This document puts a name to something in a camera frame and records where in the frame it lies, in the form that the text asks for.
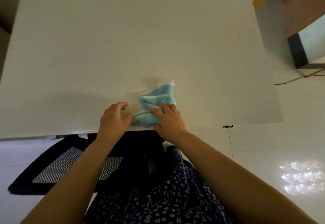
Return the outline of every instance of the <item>dress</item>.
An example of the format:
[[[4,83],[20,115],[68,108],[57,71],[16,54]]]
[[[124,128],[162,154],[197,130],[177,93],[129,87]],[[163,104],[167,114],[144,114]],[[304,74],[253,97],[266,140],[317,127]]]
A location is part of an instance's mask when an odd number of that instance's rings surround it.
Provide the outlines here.
[[[166,157],[173,166],[166,182],[148,192],[98,193],[83,223],[235,223],[174,146],[168,148]]]

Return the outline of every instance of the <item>teal towel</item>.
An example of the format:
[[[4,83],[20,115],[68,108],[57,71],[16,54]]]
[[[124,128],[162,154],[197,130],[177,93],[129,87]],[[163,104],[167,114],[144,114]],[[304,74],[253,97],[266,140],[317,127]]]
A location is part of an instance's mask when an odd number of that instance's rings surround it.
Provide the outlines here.
[[[153,108],[162,110],[158,107],[159,104],[176,104],[175,99],[173,98],[175,84],[176,80],[173,80],[171,83],[158,85],[156,89],[142,94],[139,101],[140,106],[144,110],[133,115],[131,125],[152,126],[154,124],[159,124],[157,117],[154,114],[149,113],[149,110]]]

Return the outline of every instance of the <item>forearm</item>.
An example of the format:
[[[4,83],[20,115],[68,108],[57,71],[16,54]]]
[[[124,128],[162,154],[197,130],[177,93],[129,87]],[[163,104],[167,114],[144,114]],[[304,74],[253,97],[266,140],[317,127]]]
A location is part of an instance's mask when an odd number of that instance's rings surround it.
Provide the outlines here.
[[[95,140],[57,184],[22,221],[30,223],[80,223],[114,142]]]
[[[288,198],[195,135],[184,133],[174,144],[241,222],[315,223]]]

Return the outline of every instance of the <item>hand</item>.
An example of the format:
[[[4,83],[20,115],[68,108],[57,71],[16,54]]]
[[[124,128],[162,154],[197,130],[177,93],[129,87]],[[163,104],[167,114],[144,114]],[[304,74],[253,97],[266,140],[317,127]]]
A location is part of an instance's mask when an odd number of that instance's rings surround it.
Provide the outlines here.
[[[105,110],[100,118],[100,128],[96,140],[117,143],[132,121],[131,113],[128,113],[125,119],[121,118],[120,111],[125,110],[128,105],[126,102],[118,102]]]
[[[153,128],[160,137],[174,144],[184,133],[189,131],[181,117],[181,113],[174,104],[160,104],[158,106],[164,110],[164,113],[159,109],[150,110],[150,113],[156,115],[160,122],[160,124],[153,125]]]

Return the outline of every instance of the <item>person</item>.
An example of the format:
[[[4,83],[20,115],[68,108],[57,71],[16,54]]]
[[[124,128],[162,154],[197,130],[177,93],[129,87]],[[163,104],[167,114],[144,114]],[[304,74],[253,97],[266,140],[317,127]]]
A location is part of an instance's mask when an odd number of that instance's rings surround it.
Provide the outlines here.
[[[130,113],[121,118],[120,111],[127,106],[119,102],[104,112],[96,140],[22,224],[316,223],[273,187],[191,134],[176,106],[166,104],[159,105],[164,112],[150,111],[160,122],[154,129],[195,167],[170,148],[166,156],[172,160],[173,172],[166,182],[148,193],[137,189],[101,193],[97,212],[85,216],[104,161],[132,121]]]

